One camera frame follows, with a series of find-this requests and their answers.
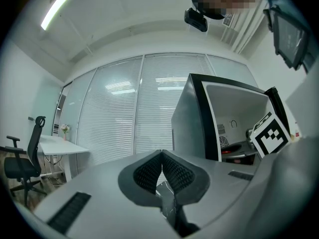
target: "cable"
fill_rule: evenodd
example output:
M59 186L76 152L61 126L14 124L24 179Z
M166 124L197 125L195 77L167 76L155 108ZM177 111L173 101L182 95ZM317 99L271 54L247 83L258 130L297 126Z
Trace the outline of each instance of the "cable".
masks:
M46 161L48 161L51 165L56 165L57 163L59 163L59 162L61 161L62 157L63 157L63 156L61 156L61 158L59 159L59 161L57 161L57 162L55 162L55 163L51 163L51 161L48 160L46 157L45 157L45 159L46 159Z
M46 160L48 160L48 159L44 156L44 153L42 153L42 155L43 155L44 170L45 170L45 173L47 174L44 159L46 159ZM62 182L60 182L59 184L53 184L53 183L51 182L51 179L54 179L55 181L57 181L57 180L59 180L58 176L56 176L56 178L54 178L54 177L51 177L51 178L48 177L49 182L50 182L53 186L62 186L62 185L63 185Z

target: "black mesh chair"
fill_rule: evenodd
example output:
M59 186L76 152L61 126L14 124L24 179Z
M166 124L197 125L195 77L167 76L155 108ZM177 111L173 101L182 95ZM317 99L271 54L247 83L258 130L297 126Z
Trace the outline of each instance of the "black mesh chair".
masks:
M14 153L15 157L7 157L4 159L4 172L7 178L17 179L22 184L10 189L14 196L14 191L24 189L24 205L27 203L28 191L32 190L46 195L45 192L34 188L35 184L41 183L38 181L30 181L31 177L39 177L41 174L41 167L37 157L38 144L42 132L42 128L45 124L45 117L39 116L35 120L35 126L33 128L32 136L28 145L27 155L28 158L20 158L19 154L25 154L23 149L17 147L16 142L20 141L19 138L13 136L7 136L8 139L13 141L14 147L6 146L6 151Z

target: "fluorescent light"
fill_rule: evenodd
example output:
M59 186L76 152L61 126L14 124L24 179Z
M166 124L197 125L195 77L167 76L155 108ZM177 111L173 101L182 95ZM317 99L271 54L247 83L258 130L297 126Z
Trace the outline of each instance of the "fluorescent light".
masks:
M54 15L56 14L56 12L60 9L60 7L65 3L65 1L67 0L56 0L54 2L54 4L52 5L52 7L50 8L50 10L48 11L48 13L46 14L41 27L46 30L50 21L53 19Z
M105 88L110 90L110 89L118 89L118 88L130 86L130 85L132 85L132 84L129 81L124 81L124 82L106 85Z
M184 87L158 87L158 90L183 90Z
M113 95L118 95L118 94L125 94L125 93L132 93L135 92L134 89L129 89L129 90L118 90L118 91L113 91L111 92Z

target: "vent grille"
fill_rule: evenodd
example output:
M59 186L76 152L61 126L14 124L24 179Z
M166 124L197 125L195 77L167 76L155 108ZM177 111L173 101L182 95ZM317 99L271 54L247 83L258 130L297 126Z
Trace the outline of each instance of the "vent grille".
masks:
M48 225L61 234L65 234L90 198L91 196L88 194L77 192L61 210L54 215L48 222Z
M219 137L219 142L221 148L229 145L228 140L223 136Z
M242 172L237 172L237 171L231 171L228 175L234 176L236 178L243 179L246 181L251 181L254 177L254 175L252 175L252 174L247 174L247 173L242 173Z
M225 134L225 126L223 124L218 124L217 125L217 129L218 129L218 134Z
M234 15L226 15L225 18L223 19L223 25L230 27L232 21L233 21Z
M53 133L59 133L59 125L58 124L54 124Z
M175 150L175 143L174 143L174 129L171 130L171 139L173 141L173 150Z

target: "ceiling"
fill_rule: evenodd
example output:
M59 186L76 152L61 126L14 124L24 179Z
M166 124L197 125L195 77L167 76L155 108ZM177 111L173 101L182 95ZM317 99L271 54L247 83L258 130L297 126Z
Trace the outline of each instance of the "ceiling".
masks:
M11 38L62 81L80 59L121 38L154 31L197 31L183 19L191 0L68 0L44 31L40 25L54 1L31 0ZM207 34L221 38L222 20L209 24Z

